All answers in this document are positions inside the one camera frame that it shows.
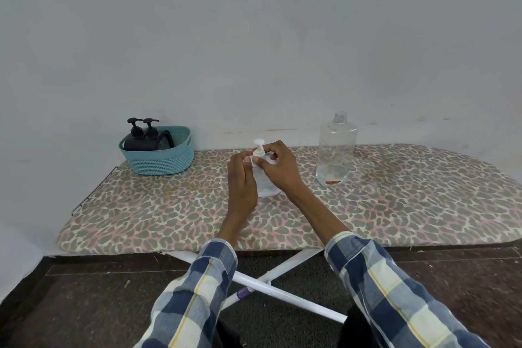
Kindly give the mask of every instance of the dark tile floor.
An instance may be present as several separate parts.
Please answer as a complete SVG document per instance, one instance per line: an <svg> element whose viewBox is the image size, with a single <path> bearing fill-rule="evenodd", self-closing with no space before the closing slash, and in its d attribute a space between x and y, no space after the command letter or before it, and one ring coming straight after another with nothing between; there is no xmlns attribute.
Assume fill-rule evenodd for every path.
<svg viewBox="0 0 522 348"><path fill-rule="evenodd" d="M393 250L395 261L492 346L522 346L520 244L500 248ZM288 258L241 257L239 271L259 276ZM130 347L149 323L163 288L186 270L170 256L61 258L0 329L10 348ZM273 284L345 312L349 299L322 256ZM239 286L233 284L230 292ZM221 317L250 347L333 347L340 325L260 293Z"/></svg>

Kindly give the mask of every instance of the plaid shirt sleeve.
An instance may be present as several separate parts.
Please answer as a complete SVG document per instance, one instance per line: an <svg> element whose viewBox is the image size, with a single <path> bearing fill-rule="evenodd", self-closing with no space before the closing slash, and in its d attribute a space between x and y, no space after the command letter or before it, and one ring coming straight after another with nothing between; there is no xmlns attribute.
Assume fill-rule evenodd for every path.
<svg viewBox="0 0 522 348"><path fill-rule="evenodd" d="M449 309L402 271L377 242L342 232L325 257L381 346L485 347Z"/></svg>
<svg viewBox="0 0 522 348"><path fill-rule="evenodd" d="M151 324L134 348L210 347L238 258L223 239L208 241L186 274L153 306Z"/></svg>

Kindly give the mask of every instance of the white wall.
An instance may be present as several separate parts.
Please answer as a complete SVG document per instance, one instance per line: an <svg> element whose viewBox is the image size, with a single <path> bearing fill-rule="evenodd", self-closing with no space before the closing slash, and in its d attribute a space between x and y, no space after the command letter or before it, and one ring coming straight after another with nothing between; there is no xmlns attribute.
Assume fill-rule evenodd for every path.
<svg viewBox="0 0 522 348"><path fill-rule="evenodd" d="M0 303L42 260L42 251L16 228L0 223Z"/></svg>
<svg viewBox="0 0 522 348"><path fill-rule="evenodd" d="M343 109L359 143L522 180L522 0L0 3L2 217L46 254L131 116L187 125L201 149L315 144Z"/></svg>

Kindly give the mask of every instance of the ironing board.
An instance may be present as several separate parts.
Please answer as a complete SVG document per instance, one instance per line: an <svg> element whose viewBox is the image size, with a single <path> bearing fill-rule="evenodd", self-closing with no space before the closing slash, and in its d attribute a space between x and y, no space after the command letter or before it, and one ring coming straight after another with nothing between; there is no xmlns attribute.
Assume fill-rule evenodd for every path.
<svg viewBox="0 0 522 348"><path fill-rule="evenodd" d="M473 245L522 237L522 185L473 157L411 144L360 145L345 185L316 181L318 147L292 147L304 182L346 226L384 246ZM163 252L192 263L226 215L226 164L239 150L195 153L185 172L140 176L127 163L113 170L73 212L58 235L76 254ZM344 322L346 316L271 286L322 251L323 244L284 193L260 198L236 250L295 250L223 308L257 290Z"/></svg>

